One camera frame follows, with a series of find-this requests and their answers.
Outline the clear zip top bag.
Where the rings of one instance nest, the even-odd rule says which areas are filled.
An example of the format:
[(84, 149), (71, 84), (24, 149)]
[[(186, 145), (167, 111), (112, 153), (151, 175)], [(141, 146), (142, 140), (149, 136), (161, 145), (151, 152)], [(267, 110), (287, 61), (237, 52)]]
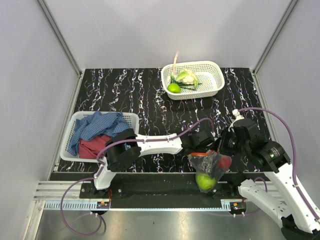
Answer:
[(195, 181), (201, 193), (212, 191), (232, 164), (230, 156), (216, 151), (193, 152), (188, 161), (195, 169)]

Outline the fake green onion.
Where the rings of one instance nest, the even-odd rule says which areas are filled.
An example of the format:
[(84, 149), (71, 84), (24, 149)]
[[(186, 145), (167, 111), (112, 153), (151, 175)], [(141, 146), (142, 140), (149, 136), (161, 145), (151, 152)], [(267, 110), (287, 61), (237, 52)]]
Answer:
[(172, 64), (172, 70), (170, 73), (170, 81), (171, 83), (180, 84), (182, 87), (185, 86), (193, 86), (193, 88), (196, 90), (199, 85), (199, 80), (195, 73), (190, 69), (182, 69), (177, 76), (175, 76), (175, 70), (176, 70), (176, 64), (177, 59), (179, 56), (179, 52), (177, 51), (175, 53), (173, 64)]

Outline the fake green apple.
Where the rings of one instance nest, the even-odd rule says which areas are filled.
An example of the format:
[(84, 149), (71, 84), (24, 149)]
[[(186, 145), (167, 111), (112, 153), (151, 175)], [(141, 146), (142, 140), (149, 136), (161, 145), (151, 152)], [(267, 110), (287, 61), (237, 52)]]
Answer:
[(201, 190), (211, 190), (217, 183), (215, 178), (211, 178), (209, 175), (199, 173), (195, 177), (196, 183)]
[(176, 83), (169, 84), (167, 90), (173, 94), (179, 94), (181, 92), (180, 86)]

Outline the fake green white cabbage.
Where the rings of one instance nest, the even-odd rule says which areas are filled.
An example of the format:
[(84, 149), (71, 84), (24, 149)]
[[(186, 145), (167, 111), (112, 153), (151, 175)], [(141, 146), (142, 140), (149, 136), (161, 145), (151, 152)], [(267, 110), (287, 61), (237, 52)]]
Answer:
[(183, 85), (192, 85), (196, 89), (199, 85), (199, 80), (192, 70), (183, 69), (179, 72), (175, 81)]

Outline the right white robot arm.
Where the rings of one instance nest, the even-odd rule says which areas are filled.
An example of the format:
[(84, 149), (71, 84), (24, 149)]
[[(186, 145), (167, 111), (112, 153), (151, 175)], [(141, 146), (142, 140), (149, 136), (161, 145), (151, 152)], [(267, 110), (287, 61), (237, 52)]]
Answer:
[(284, 148), (277, 142), (265, 140), (258, 125), (243, 118), (226, 127), (218, 138), (218, 151), (235, 158), (246, 156), (257, 165), (273, 183), (283, 202), (261, 190), (243, 173), (235, 173), (227, 185), (228, 195), (240, 196), (253, 202), (272, 218), (287, 240), (318, 240), (320, 238), (320, 209), (298, 187), (293, 177), (293, 163)]

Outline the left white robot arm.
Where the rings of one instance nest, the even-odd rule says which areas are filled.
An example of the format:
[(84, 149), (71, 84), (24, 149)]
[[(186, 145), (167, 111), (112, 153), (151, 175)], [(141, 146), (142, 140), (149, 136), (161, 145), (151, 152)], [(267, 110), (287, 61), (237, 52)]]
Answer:
[(206, 153), (214, 144), (215, 136), (210, 130), (147, 136), (127, 129), (108, 141), (98, 154), (100, 167), (93, 177), (90, 192), (97, 198), (103, 198), (116, 174), (127, 170), (140, 157), (154, 154), (186, 156), (196, 152)]

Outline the fake red fruit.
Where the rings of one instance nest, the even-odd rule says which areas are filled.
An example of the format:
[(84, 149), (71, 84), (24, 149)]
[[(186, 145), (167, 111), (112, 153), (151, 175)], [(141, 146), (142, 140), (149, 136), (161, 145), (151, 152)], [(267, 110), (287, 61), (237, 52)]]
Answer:
[(230, 168), (232, 164), (232, 158), (230, 156), (222, 155), (220, 160), (218, 161), (217, 166), (220, 169), (227, 170)]

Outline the fake dark purple fruit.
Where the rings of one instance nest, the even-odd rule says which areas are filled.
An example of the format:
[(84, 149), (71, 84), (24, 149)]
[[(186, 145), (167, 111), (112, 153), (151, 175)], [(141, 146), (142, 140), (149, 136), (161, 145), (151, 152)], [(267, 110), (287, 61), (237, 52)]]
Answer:
[(218, 166), (218, 162), (220, 159), (220, 154), (211, 154), (207, 156), (196, 157), (193, 163), (197, 171), (212, 176)]

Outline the white laundry basket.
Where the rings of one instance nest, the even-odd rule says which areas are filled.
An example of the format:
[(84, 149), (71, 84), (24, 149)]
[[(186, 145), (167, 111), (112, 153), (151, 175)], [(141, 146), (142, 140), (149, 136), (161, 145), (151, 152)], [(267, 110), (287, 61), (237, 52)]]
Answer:
[(123, 130), (139, 132), (139, 117), (130, 112), (78, 111), (74, 113), (63, 136), (60, 157), (65, 161), (95, 163), (94, 158), (79, 155), (80, 141), (92, 141), (106, 135), (114, 137)]

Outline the white perforated plastic basket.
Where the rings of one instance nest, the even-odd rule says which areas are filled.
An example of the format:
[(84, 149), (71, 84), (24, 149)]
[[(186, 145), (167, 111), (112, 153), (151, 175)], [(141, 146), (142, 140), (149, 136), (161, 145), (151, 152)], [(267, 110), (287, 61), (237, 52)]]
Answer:
[(161, 82), (172, 100), (212, 97), (225, 85), (220, 67), (205, 60), (168, 64), (161, 70)]

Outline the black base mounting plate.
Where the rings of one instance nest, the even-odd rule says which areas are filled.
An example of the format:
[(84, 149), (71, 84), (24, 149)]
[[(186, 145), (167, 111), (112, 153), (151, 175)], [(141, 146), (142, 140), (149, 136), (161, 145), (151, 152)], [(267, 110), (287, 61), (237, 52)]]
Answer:
[(194, 173), (118, 173), (110, 187), (99, 190), (93, 181), (81, 184), (81, 199), (111, 198), (113, 209), (211, 209), (222, 200), (242, 202), (226, 174), (214, 191), (200, 192)]

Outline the dark red cloth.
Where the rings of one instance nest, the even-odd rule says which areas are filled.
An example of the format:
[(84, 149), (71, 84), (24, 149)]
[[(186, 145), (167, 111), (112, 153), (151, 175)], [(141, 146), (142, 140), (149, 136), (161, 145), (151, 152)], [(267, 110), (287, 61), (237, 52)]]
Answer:
[(111, 138), (105, 134), (96, 136), (92, 140), (81, 139), (78, 154), (81, 159), (96, 159), (98, 153), (106, 146)]

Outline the blue checkered cloth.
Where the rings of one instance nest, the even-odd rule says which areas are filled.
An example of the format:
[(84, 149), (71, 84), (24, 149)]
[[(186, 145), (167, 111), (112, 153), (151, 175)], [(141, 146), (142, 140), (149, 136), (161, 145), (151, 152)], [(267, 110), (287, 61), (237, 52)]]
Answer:
[(75, 121), (74, 133), (70, 138), (67, 152), (79, 156), (80, 140), (90, 141), (96, 136), (107, 135), (110, 138), (130, 128), (121, 112), (101, 113), (96, 111), (83, 119)]

